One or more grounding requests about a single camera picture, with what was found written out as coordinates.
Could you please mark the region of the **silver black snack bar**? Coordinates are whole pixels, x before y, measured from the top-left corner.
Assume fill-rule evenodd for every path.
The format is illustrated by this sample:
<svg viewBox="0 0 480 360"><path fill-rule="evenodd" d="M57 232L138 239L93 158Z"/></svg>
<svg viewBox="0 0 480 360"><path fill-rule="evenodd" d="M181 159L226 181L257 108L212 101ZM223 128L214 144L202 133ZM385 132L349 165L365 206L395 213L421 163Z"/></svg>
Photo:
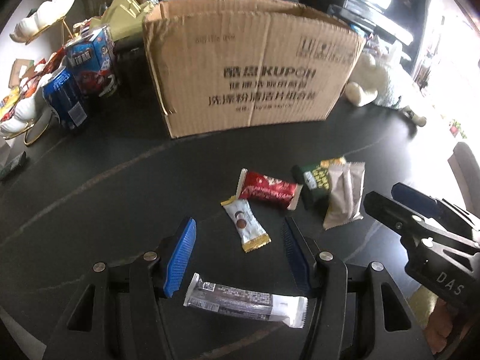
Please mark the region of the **silver black snack bar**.
<svg viewBox="0 0 480 360"><path fill-rule="evenodd" d="M237 289L204 281L198 273L194 273L183 306L247 320L281 322L289 328L303 328L308 299Z"/></svg>

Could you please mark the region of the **beige white candy packet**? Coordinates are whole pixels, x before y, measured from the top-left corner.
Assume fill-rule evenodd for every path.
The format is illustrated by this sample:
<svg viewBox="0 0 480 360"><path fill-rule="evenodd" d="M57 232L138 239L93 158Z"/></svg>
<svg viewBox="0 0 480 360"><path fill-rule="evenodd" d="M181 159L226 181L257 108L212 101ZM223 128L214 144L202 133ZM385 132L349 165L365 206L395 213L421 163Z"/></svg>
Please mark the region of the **beige white candy packet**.
<svg viewBox="0 0 480 360"><path fill-rule="evenodd" d="M245 253L258 250L271 242L269 234L254 216L247 199L237 199L233 196L220 204L232 220Z"/></svg>

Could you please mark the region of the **grey beige snack packet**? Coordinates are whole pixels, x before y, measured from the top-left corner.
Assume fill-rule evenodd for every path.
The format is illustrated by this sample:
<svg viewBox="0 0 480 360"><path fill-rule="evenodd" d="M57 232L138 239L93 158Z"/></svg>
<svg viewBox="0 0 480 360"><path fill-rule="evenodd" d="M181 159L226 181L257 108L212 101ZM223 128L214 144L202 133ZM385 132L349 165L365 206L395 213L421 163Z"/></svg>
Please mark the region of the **grey beige snack packet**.
<svg viewBox="0 0 480 360"><path fill-rule="evenodd" d="M333 164L328 169L329 207L323 222L324 230L363 219L360 213L365 163Z"/></svg>

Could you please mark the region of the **dark green snack packet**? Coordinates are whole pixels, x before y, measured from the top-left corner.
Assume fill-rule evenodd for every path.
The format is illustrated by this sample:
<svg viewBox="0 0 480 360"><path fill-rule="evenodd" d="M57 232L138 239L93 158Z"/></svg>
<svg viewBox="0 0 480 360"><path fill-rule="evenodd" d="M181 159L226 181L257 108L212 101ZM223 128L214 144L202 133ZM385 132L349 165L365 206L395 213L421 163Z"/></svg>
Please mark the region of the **dark green snack packet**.
<svg viewBox="0 0 480 360"><path fill-rule="evenodd" d="M303 185L301 197L304 207L309 210L321 199L327 197L330 191L329 166L332 164L343 165L346 158L330 158L321 160L319 163L292 167L292 175L296 183Z"/></svg>

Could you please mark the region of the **red snack packet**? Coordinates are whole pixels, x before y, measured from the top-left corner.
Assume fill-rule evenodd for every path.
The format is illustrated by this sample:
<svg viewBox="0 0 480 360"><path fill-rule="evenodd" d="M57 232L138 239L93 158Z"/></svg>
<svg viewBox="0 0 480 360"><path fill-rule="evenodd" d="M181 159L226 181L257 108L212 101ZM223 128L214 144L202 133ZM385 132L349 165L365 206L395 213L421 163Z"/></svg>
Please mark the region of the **red snack packet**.
<svg viewBox="0 0 480 360"><path fill-rule="evenodd" d="M302 184L291 183L243 168L239 175L235 197L275 203L284 210L294 211L303 187Z"/></svg>

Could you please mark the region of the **grey chair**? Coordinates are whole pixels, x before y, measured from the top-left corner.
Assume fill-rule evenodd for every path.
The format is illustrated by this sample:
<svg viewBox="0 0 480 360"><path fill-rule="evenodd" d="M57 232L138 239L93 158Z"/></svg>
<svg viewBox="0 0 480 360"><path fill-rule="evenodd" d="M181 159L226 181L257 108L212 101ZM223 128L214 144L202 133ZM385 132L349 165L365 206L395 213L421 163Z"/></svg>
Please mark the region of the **grey chair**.
<svg viewBox="0 0 480 360"><path fill-rule="evenodd" d="M458 142L448 163L460 188L466 210L479 217L480 170L473 151L465 142Z"/></svg>

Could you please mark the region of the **white plush sheep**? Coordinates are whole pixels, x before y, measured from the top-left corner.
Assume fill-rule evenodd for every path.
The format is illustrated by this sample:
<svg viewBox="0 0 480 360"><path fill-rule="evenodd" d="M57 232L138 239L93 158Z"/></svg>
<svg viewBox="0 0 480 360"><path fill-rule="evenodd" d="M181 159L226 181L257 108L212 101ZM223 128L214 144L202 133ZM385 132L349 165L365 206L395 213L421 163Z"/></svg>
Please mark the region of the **white plush sheep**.
<svg viewBox="0 0 480 360"><path fill-rule="evenodd" d="M356 107L374 104L399 111L421 128L427 122L421 114L422 93L399 57L387 49L365 48L345 85L344 95Z"/></svg>

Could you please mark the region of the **black remote control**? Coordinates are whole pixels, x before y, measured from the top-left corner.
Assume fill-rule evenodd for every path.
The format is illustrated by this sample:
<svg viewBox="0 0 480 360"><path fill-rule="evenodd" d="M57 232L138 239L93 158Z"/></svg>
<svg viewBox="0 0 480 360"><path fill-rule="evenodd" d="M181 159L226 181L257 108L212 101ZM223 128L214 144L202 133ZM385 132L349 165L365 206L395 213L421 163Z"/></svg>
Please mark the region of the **black remote control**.
<svg viewBox="0 0 480 360"><path fill-rule="evenodd" d="M22 168L27 161L27 153L23 151L21 154L17 155L15 158L10 160L5 166L1 167L0 180L4 181L11 174Z"/></svg>

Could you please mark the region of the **brown cardboard box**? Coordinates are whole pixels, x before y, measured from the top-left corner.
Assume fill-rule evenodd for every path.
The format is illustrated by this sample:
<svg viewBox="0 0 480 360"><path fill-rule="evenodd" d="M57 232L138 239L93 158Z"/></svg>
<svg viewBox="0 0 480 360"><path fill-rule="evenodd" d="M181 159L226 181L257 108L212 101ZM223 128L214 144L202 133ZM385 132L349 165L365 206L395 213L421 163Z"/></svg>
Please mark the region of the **brown cardboard box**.
<svg viewBox="0 0 480 360"><path fill-rule="evenodd" d="M281 0L162 1L142 30L173 138L324 120L365 45L342 21Z"/></svg>

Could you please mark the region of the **blue soda can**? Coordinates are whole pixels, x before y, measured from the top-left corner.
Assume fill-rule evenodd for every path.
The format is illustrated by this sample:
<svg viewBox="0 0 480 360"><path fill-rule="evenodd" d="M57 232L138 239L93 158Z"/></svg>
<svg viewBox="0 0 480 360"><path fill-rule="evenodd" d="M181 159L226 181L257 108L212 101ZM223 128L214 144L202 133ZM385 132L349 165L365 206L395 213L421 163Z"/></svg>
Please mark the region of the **blue soda can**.
<svg viewBox="0 0 480 360"><path fill-rule="evenodd" d="M43 98L53 108L60 124L69 131L80 128L87 114L74 76L60 66L42 87Z"/></svg>

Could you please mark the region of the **two-tier white shell tray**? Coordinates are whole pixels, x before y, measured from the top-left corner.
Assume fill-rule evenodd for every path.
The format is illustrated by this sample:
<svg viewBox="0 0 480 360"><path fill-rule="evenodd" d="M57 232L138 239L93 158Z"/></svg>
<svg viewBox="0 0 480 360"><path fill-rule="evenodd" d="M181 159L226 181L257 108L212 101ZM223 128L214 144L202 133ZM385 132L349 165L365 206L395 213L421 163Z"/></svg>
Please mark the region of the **two-tier white shell tray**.
<svg viewBox="0 0 480 360"><path fill-rule="evenodd" d="M62 42L48 58L18 58L11 65L10 92L1 99L1 138L10 141L27 133L43 116L46 102L41 95L41 87L56 69L65 45L76 34L66 22L76 0L46 0L24 16L9 38L13 43L31 45L52 28L60 28Z"/></svg>

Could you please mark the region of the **blue snack carton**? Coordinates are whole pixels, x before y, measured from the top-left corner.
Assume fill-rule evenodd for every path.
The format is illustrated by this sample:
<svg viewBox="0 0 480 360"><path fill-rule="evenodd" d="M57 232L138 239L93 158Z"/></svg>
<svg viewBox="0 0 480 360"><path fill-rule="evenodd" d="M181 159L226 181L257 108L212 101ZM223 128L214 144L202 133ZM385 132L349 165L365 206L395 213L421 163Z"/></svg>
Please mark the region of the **blue snack carton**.
<svg viewBox="0 0 480 360"><path fill-rule="evenodd" d="M86 97L108 97L118 86L109 27L96 28L65 46L67 66Z"/></svg>

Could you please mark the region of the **small cardboard box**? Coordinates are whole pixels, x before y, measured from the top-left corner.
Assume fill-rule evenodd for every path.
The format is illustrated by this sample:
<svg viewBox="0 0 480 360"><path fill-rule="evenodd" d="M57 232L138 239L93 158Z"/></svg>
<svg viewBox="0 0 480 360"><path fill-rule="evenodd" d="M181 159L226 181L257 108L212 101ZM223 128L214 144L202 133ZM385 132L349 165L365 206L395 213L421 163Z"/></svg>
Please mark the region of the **small cardboard box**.
<svg viewBox="0 0 480 360"><path fill-rule="evenodd" d="M8 87L10 89L18 86L25 72L34 64L31 59L18 58L12 65Z"/></svg>

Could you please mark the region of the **yellow mountain-shaped ornament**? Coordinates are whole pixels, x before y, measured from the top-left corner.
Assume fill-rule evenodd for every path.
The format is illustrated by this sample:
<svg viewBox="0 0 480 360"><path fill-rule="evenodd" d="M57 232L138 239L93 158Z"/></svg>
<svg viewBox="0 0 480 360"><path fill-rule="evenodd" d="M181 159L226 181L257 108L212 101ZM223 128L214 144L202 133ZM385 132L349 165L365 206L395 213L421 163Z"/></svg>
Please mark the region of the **yellow mountain-shaped ornament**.
<svg viewBox="0 0 480 360"><path fill-rule="evenodd" d="M89 31L108 27L112 41L129 38L143 31L143 19L152 11L151 1L138 4L137 0L113 0L102 16L90 19Z"/></svg>

